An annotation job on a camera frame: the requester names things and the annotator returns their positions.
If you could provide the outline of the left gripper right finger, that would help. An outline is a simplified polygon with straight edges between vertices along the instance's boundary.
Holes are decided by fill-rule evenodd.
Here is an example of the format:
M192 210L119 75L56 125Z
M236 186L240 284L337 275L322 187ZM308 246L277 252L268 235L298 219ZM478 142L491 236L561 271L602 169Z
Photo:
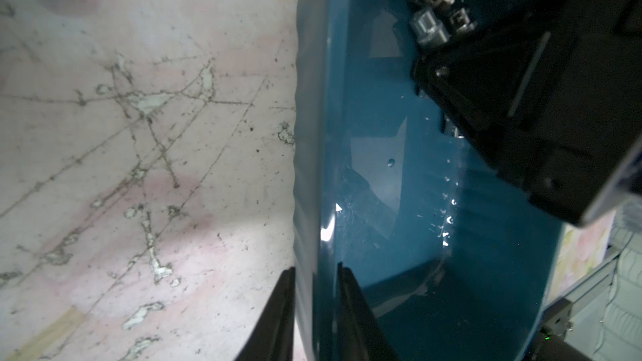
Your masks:
M337 278L340 360L398 360L396 352L378 325L353 272L340 263Z

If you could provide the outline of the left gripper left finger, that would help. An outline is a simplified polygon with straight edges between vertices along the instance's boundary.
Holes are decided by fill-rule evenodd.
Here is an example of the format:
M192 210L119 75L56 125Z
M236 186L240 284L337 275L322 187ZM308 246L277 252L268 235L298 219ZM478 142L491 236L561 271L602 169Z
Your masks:
M295 268L284 270L236 361L293 359L295 284Z

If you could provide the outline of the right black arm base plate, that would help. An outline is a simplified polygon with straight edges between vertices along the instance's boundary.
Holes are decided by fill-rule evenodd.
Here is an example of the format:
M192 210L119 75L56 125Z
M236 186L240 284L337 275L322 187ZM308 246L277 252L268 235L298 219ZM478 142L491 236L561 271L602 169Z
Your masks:
M571 327L572 305L566 298L561 298L544 311L539 330L523 361L590 361L590 357L565 342Z

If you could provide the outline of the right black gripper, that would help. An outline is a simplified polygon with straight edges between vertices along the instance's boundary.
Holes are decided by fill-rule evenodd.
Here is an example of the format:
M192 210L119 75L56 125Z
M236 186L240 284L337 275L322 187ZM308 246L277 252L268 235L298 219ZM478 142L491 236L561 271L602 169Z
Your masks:
M641 192L641 0L461 0L414 81L485 162L576 226Z

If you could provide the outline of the silver square socket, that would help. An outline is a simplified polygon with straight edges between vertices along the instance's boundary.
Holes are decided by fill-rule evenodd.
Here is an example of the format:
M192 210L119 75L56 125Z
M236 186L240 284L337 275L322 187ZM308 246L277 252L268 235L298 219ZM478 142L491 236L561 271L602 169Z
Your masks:
M409 22L418 45L426 50L437 48L450 40L450 35L431 8L416 12Z

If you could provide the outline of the teal plastic storage tray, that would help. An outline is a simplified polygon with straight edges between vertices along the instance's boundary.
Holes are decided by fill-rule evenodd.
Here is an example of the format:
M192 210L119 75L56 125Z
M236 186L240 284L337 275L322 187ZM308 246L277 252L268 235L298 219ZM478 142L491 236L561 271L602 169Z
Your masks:
M299 0L297 317L339 357L337 270L401 360L520 360L563 230L498 179L411 80L406 0Z

